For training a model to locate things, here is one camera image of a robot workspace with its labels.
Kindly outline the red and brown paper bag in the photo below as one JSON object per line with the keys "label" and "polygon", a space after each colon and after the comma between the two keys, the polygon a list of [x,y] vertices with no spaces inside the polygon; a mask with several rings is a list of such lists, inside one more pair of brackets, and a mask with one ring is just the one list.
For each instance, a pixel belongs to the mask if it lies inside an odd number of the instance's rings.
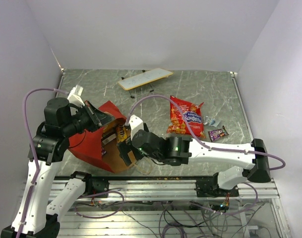
{"label": "red and brown paper bag", "polygon": [[[153,170],[152,162],[148,159],[148,167],[146,168],[137,165],[136,162],[142,159],[142,155],[139,154],[137,149],[138,160],[134,160],[129,167],[125,165],[120,157],[117,148],[116,127],[119,124],[124,126],[126,117],[111,101],[104,103],[99,107],[99,110],[112,114],[115,120],[95,132],[85,130],[82,134],[70,137],[69,151],[76,158],[114,174],[136,167],[139,173],[149,175]],[[126,130],[128,138],[130,138],[130,130]]]}

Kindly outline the small white blue wrapper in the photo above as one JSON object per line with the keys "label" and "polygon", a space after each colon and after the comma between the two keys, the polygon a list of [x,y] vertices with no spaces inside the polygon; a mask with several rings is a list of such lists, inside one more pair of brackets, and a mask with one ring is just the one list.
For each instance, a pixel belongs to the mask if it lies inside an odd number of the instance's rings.
{"label": "small white blue wrapper", "polygon": [[209,116],[206,116],[204,118],[204,125],[207,125],[207,126],[213,126],[213,127],[217,127],[219,124],[220,124],[220,120],[218,119],[213,119]]}

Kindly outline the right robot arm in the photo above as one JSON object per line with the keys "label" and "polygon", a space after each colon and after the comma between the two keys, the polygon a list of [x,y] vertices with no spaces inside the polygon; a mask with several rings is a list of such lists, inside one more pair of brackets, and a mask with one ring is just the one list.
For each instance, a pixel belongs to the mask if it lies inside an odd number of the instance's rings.
{"label": "right robot arm", "polygon": [[128,145],[139,156],[154,159],[163,165],[187,165],[190,161],[230,164],[231,168],[216,172],[205,185],[196,185],[197,195],[201,197],[222,196],[246,181],[271,181],[268,157],[260,139],[246,144],[220,144],[182,136],[162,138],[140,129],[130,135]]}

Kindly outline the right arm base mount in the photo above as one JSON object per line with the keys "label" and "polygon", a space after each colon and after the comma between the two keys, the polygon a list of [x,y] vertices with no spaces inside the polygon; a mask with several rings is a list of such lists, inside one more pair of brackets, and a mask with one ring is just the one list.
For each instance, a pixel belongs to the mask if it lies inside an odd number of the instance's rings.
{"label": "right arm base mount", "polygon": [[195,183],[196,196],[198,198],[203,197],[226,197],[229,195],[230,197],[238,197],[238,187],[235,186],[231,190],[224,190],[220,188],[213,188],[212,182],[210,180],[197,180]]}

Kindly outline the red candy bag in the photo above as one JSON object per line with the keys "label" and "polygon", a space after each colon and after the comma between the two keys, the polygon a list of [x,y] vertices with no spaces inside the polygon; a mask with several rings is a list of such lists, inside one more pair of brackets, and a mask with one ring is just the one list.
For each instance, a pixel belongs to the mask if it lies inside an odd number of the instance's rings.
{"label": "red candy bag", "polygon": [[191,135],[190,130],[186,126],[186,122],[188,122],[195,136],[200,139],[205,139],[206,136],[201,113],[201,107],[204,102],[196,105],[175,96],[170,96],[170,99],[180,107],[182,114],[174,104],[170,103],[171,124],[168,126],[167,133]]}

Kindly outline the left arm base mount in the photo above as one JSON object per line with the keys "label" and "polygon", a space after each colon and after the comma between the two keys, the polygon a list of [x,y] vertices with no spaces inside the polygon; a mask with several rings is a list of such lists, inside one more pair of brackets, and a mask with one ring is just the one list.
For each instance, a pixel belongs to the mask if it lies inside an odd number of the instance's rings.
{"label": "left arm base mount", "polygon": [[108,195],[105,193],[109,190],[109,182],[105,179],[90,179],[86,182],[85,192],[83,195],[92,195],[97,193],[102,193],[97,195],[99,198],[106,198]]}

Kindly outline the yellow m&m's pack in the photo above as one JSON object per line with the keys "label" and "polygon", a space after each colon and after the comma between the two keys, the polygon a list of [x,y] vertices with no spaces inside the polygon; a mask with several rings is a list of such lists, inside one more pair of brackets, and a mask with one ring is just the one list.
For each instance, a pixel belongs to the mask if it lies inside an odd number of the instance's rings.
{"label": "yellow m&m's pack", "polygon": [[128,138],[127,130],[123,125],[117,125],[116,127],[116,137],[117,137],[117,143],[126,141]]}

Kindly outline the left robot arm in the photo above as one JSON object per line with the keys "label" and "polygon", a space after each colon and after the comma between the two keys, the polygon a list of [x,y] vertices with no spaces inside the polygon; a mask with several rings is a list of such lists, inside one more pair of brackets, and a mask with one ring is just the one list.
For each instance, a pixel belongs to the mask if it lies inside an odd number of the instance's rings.
{"label": "left robot arm", "polygon": [[115,118],[79,97],[49,100],[44,116],[30,146],[28,178],[19,211],[12,224],[2,230],[2,238],[57,237],[61,217],[78,197],[93,192],[92,176],[74,172],[67,187],[52,203],[48,202],[54,178],[69,148],[69,138],[95,132]]}

